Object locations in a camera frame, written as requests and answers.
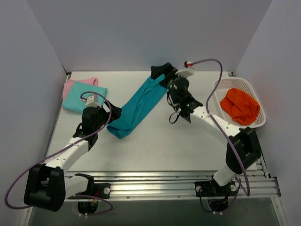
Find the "teal t shirt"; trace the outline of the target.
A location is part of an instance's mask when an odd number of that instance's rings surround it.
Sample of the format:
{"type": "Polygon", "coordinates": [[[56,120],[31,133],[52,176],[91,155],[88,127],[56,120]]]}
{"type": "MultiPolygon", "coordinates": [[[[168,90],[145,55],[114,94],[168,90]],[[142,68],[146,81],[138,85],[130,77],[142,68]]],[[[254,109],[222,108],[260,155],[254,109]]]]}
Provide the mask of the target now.
{"type": "Polygon", "coordinates": [[[165,78],[162,74],[156,79],[149,77],[135,92],[130,100],[122,106],[119,119],[107,125],[107,130],[119,139],[128,136],[151,112],[165,95],[167,89],[159,83],[165,78]]]}

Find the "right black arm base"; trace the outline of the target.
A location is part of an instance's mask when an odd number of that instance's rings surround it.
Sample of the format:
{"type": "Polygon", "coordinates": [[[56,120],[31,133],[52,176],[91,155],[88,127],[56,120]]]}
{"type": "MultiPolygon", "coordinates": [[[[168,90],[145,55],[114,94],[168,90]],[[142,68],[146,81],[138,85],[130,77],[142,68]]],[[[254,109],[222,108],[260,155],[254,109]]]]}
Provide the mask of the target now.
{"type": "Polygon", "coordinates": [[[196,181],[194,187],[197,197],[229,197],[237,192],[234,181],[230,181],[225,186],[219,186],[214,180],[196,181]]]}

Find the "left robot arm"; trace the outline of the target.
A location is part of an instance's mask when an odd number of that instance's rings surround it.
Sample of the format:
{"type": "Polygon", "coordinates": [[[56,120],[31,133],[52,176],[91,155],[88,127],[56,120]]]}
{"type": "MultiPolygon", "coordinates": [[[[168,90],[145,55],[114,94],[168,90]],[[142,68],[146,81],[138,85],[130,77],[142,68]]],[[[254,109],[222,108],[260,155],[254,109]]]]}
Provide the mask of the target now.
{"type": "Polygon", "coordinates": [[[81,123],[75,133],[58,154],[51,155],[29,170],[24,203],[53,212],[58,211],[65,199],[72,196],[90,197],[96,193],[94,178],[77,173],[67,178],[65,174],[98,140],[98,132],[107,124],[120,118],[122,109],[106,102],[107,112],[102,106],[88,106],[83,110],[81,123]]]}

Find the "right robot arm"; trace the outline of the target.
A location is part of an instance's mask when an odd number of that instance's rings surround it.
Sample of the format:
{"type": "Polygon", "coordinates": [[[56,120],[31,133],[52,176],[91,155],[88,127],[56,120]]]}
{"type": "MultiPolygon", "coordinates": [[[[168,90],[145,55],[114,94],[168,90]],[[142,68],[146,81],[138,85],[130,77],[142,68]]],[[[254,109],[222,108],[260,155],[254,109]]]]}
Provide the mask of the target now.
{"type": "Polygon", "coordinates": [[[195,73],[194,63],[186,61],[184,69],[178,70],[170,63],[151,67],[151,78],[163,76],[160,86],[167,89],[167,102],[177,117],[194,122],[220,141],[227,142],[225,164],[213,175],[209,189],[220,194],[236,176],[245,175],[246,170],[261,157],[261,147],[255,130],[234,125],[209,111],[189,92],[188,77],[195,73]]]}

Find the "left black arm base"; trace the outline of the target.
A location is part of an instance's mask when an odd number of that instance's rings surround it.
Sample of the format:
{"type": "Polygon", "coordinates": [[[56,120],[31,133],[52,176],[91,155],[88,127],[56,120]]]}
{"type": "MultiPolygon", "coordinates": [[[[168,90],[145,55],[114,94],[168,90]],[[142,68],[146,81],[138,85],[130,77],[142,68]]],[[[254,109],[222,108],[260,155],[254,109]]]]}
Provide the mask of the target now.
{"type": "Polygon", "coordinates": [[[88,197],[90,196],[91,198],[97,197],[101,199],[109,199],[110,192],[111,192],[110,183],[96,183],[92,186],[92,188],[84,192],[69,196],[67,197],[67,199],[88,199],[88,197]]]}

